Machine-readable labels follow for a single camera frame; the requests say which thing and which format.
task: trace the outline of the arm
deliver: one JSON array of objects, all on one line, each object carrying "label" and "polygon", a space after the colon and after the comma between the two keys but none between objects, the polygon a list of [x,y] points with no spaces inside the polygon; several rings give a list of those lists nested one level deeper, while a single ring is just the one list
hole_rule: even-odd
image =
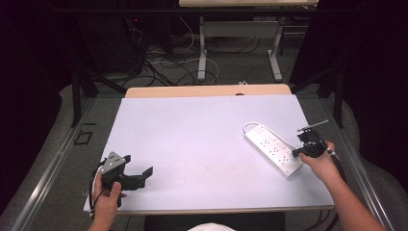
[{"label": "arm", "polygon": [[102,187],[102,174],[98,172],[92,195],[92,199],[95,201],[95,215],[89,231],[110,230],[117,213],[117,199],[120,196],[120,189],[120,184],[115,182],[111,193],[104,190]]},{"label": "arm", "polygon": [[[326,144],[334,150],[333,143]],[[318,158],[311,158],[301,153],[300,159],[312,168],[313,173],[329,190],[344,230],[385,230],[342,179],[327,152]]]}]

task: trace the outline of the power strip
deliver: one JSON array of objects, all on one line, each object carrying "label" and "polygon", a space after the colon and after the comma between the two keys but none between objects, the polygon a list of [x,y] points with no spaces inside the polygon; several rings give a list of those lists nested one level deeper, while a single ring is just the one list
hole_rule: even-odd
[{"label": "power strip", "polygon": [[303,165],[300,158],[294,158],[292,150],[262,124],[245,132],[245,138],[286,178]]}]

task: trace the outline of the desk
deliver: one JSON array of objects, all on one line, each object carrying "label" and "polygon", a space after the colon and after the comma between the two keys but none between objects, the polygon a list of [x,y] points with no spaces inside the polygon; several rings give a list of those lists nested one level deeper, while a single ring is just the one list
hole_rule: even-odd
[{"label": "desk", "polygon": [[118,212],[158,215],[332,208],[329,192],[308,166],[286,179],[244,139],[242,126],[249,121],[262,122],[297,145],[296,129],[306,124],[295,95],[285,85],[129,90],[102,159],[111,151],[131,155],[127,175],[141,174],[149,167],[154,167],[154,173],[144,189],[127,192]]},{"label": "desk", "polygon": [[[226,7],[283,7],[313,6],[318,0],[180,0],[181,7],[188,8],[226,8]],[[278,21],[204,21],[200,17],[200,61],[197,79],[205,80],[207,50],[205,37],[263,37],[274,38],[272,49],[268,50],[268,58],[276,82],[282,82],[282,75],[276,61],[276,53],[282,37],[285,18]]]}]

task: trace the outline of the white tabletop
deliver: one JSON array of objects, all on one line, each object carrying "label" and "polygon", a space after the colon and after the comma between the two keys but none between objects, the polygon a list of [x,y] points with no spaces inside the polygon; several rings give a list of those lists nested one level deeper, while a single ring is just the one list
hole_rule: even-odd
[{"label": "white tabletop", "polygon": [[181,7],[273,7],[312,6],[319,0],[180,0]]},{"label": "white tabletop", "polygon": [[126,192],[119,213],[191,214],[331,208],[304,165],[283,177],[245,139],[260,122],[292,144],[307,125],[294,95],[122,99],[102,159],[131,155],[125,174],[153,167],[144,189]]}]

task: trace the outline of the human hand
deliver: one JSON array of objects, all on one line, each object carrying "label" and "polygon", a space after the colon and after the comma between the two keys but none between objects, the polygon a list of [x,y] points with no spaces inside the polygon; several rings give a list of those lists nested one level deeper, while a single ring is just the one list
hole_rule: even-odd
[{"label": "human hand", "polygon": [[[335,150],[335,145],[333,142],[327,141],[326,145],[328,148],[332,149],[333,151]],[[312,172],[324,184],[338,177],[341,178],[339,171],[337,170],[332,158],[327,153],[327,151],[324,151],[324,153],[317,158],[306,156],[304,153],[300,153],[299,157],[303,163],[310,166],[310,168],[312,169]]]},{"label": "human hand", "polygon": [[126,197],[121,193],[121,185],[114,182],[111,192],[102,186],[102,174],[98,172],[95,179],[92,199],[94,201],[94,218],[89,230],[109,230],[117,213],[117,200]]}]

